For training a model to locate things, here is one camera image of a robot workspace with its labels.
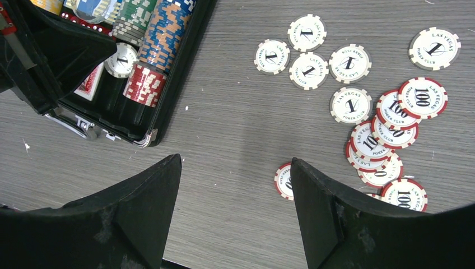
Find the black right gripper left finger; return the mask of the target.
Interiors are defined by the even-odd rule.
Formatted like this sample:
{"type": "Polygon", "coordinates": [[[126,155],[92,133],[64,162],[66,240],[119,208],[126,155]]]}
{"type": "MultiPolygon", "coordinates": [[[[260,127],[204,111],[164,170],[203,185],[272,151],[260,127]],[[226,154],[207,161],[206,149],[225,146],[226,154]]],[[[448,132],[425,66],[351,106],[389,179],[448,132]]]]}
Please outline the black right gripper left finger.
{"type": "Polygon", "coordinates": [[[163,258],[181,177],[169,155],[60,208],[1,210],[2,268],[178,268],[163,258]]]}

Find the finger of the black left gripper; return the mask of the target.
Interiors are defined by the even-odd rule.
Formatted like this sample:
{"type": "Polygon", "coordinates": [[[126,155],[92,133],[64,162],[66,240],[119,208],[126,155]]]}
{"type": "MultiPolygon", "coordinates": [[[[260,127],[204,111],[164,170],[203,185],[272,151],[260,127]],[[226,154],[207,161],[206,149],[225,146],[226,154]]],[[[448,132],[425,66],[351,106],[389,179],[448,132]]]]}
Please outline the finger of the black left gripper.
{"type": "Polygon", "coordinates": [[[30,1],[1,1],[1,92],[43,115],[117,49],[113,39],[30,1]]]}

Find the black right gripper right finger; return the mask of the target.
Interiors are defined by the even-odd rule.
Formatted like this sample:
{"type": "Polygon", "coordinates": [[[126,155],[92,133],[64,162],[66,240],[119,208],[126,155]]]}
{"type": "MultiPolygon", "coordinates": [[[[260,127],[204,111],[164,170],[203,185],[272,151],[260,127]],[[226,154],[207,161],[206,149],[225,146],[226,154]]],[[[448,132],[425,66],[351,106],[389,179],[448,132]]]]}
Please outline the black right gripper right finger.
{"type": "Polygon", "coordinates": [[[309,268],[473,268],[474,206],[403,209],[293,158],[291,180],[309,268]]]}

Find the blue playing card deck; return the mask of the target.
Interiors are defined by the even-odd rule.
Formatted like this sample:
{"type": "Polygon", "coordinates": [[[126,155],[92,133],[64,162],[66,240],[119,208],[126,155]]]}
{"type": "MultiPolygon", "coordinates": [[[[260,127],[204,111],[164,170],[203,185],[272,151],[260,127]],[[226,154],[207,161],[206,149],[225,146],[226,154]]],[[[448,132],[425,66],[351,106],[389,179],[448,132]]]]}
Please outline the blue playing card deck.
{"type": "Polygon", "coordinates": [[[63,6],[69,8],[80,19],[91,24],[114,25],[122,1],[116,0],[66,0],[63,6]]]}

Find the clear round dealer button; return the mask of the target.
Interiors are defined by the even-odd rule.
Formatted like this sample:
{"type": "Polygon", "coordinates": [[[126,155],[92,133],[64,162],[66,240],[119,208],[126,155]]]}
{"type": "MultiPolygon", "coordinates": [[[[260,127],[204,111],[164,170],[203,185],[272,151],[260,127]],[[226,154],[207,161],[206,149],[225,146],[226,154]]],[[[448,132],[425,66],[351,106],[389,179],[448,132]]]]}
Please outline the clear round dealer button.
{"type": "Polygon", "coordinates": [[[115,10],[116,0],[71,0],[71,9],[80,19],[91,24],[106,21],[115,10]]]}

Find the black poker set case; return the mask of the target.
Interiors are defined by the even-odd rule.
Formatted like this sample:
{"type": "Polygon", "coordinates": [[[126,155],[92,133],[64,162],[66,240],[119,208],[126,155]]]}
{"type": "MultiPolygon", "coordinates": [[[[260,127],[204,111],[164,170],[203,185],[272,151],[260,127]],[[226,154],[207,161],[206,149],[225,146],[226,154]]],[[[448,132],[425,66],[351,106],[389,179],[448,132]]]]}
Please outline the black poker set case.
{"type": "Polygon", "coordinates": [[[2,1],[23,53],[3,65],[17,96],[70,127],[64,109],[139,147],[171,119],[215,1],[2,1]]]}

